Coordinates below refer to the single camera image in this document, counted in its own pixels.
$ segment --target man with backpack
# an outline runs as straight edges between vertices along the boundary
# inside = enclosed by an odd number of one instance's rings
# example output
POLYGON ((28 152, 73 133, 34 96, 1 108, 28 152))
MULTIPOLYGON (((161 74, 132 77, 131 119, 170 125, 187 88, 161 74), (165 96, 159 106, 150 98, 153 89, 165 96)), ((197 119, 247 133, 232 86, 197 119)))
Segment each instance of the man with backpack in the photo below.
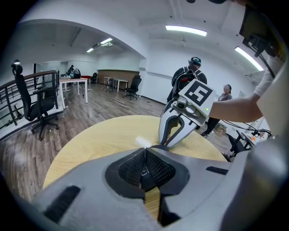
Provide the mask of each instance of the man with backpack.
MULTIPOLYGON (((182 74, 185 74, 187 73, 189 70, 191 70, 196 78, 198 80, 200 80, 201 82, 207 84, 207 78, 206 76, 204 75, 204 73, 202 73, 200 71, 200 66, 201 66, 201 60, 198 58, 198 57, 192 57, 191 60, 189 60, 189 65, 187 67, 181 67, 179 70, 177 70, 175 72, 175 74, 173 75, 173 78, 172 78, 172 87, 174 87, 174 85, 176 84, 176 80, 179 76, 181 76, 182 74)), ((183 82, 183 84, 180 84, 180 86, 177 87, 177 92, 180 92, 184 87, 186 86, 186 83, 183 82)), ((167 98, 167 101, 168 103, 173 99, 173 90, 171 90, 168 98, 167 98)))

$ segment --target white table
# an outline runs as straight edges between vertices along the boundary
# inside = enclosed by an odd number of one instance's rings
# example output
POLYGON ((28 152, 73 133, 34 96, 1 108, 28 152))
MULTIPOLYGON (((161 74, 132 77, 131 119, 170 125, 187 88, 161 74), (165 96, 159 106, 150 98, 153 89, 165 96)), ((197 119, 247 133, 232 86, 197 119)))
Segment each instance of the white table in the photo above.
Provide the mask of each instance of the white table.
POLYGON ((254 147, 257 143, 256 141, 252 140, 250 136, 248 136, 247 134, 244 134, 242 132, 242 135, 245 136, 246 141, 246 146, 250 145, 251 147, 254 147))
POLYGON ((88 103, 88 99, 87 99, 87 79, 85 79, 85 78, 80 78, 80 79, 60 79, 59 82, 60 82, 60 95, 61 95, 61 101, 62 101, 63 109, 65 109, 64 98, 63 98, 63 88, 62 88, 62 84, 63 83, 65 84, 65 87, 66 87, 67 83, 77 83, 77 94, 79 96, 79 83, 80 82, 84 82, 84 85, 85 85, 85 102, 88 103))
MULTIPOLYGON (((104 77, 104 84, 106 82, 108 82, 109 79, 112 79, 112 77, 104 77)), ((124 80, 124 79, 115 79, 113 78, 115 81, 117 81, 117 92, 118 92, 118 89, 119 89, 119 82, 125 82, 126 83, 126 88, 127 88, 127 84, 128 84, 128 81, 127 80, 124 80)))

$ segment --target black office chair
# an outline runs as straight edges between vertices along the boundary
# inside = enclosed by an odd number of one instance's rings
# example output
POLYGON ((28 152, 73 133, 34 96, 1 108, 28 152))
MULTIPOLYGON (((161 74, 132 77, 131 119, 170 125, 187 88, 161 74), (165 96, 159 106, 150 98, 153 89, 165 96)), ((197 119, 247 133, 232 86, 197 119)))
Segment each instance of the black office chair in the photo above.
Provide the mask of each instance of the black office chair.
POLYGON ((132 79, 131 87, 130 88, 125 88, 125 90, 127 92, 129 92, 129 94, 125 95, 124 97, 129 96, 130 100, 131 100, 131 97, 134 97, 134 98, 137 99, 137 96, 135 96, 135 95, 136 95, 136 93, 139 90, 138 87, 139 87, 140 82, 141 82, 140 75, 134 76, 134 78, 132 79))
POLYGON ((113 78, 110 78, 108 80, 108 82, 106 84, 104 84, 104 88, 103 90, 105 89, 105 87, 107 87, 107 91, 112 88, 112 91, 113 91, 113 83, 114 83, 114 79, 113 78))
POLYGON ((50 98, 42 99, 42 94, 44 92, 48 92, 48 91, 55 90, 55 89, 46 88, 45 85, 37 87, 36 91, 32 93, 32 95, 37 94, 37 103, 31 105, 31 97, 27 90, 24 76, 21 75, 22 70, 23 70, 22 66, 12 64, 11 67, 12 67, 12 73, 15 77, 17 88, 22 98, 24 117, 28 121, 33 121, 35 118, 39 120, 38 124, 34 125, 33 127, 30 126, 30 130, 32 131, 32 134, 34 134, 35 129, 38 127, 41 127, 41 130, 39 133, 39 140, 41 141, 43 140, 43 138, 41 137, 41 134, 44 129, 44 126, 52 125, 52 126, 56 126, 56 130, 59 129, 57 124, 49 122, 51 119, 54 119, 54 118, 58 120, 57 116, 51 116, 48 118, 48 113, 47 113, 49 110, 51 110, 54 107, 53 98, 50 97, 50 98))
POLYGON ((242 134, 238 130, 236 132, 238 133, 237 139, 235 139, 231 135, 228 135, 229 141, 232 145, 232 148, 230 149, 230 151, 233 152, 233 154, 231 156, 229 156, 229 159, 231 159, 232 157, 235 157, 239 152, 243 152, 243 151, 250 149, 250 148, 246 149, 243 146, 243 144, 241 143, 240 140, 245 140, 245 138, 242 136, 242 134))
POLYGON ((98 74, 97 73, 93 73, 92 77, 91 77, 91 82, 92 83, 97 83, 97 77, 98 77, 98 74))

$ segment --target white sleeve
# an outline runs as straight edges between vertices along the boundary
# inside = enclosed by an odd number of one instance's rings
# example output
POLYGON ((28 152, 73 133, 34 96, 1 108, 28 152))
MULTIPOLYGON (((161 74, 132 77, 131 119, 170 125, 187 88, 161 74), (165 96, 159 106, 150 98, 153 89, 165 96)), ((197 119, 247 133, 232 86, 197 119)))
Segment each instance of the white sleeve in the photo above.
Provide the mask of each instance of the white sleeve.
MULTIPOLYGON (((281 60, 277 56, 275 58, 268 56, 267 63, 271 67, 273 73, 277 75, 278 71, 281 69, 282 66, 281 60)), ((264 92, 268 89, 268 87, 271 85, 272 81, 273 81, 272 75, 270 71, 266 68, 265 73, 263 75, 263 79, 261 80, 259 85, 255 88, 254 93, 261 97, 264 94, 264 92)))

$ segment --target fluorescent light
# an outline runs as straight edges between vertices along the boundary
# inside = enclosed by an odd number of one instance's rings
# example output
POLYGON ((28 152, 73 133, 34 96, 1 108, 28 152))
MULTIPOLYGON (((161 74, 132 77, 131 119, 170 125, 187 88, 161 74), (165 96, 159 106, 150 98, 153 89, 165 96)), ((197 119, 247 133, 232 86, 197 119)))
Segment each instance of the fluorescent light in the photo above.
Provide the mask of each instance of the fluorescent light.
POLYGON ((94 50, 93 48, 89 48, 88 51, 87 51, 87 53, 90 53, 90 52, 92 52, 93 50, 94 50))
POLYGON ((240 47, 236 47, 235 51, 237 51, 239 54, 244 56, 246 59, 248 59, 259 71, 264 70, 251 56, 249 56, 245 51, 243 51, 240 47))
POLYGON ((179 26, 166 26, 168 31, 183 31, 183 32, 189 32, 189 33, 193 33, 193 34, 198 34, 201 36, 206 36, 207 32, 206 31, 201 31, 201 30, 197 30, 194 28, 189 28, 189 27, 179 27, 179 26))
POLYGON ((112 41, 112 38, 108 38, 108 39, 102 41, 100 44, 105 44, 105 43, 110 42, 110 41, 112 41))
POLYGON ((14 60, 13 64, 18 65, 18 64, 20 64, 20 61, 19 60, 14 60))

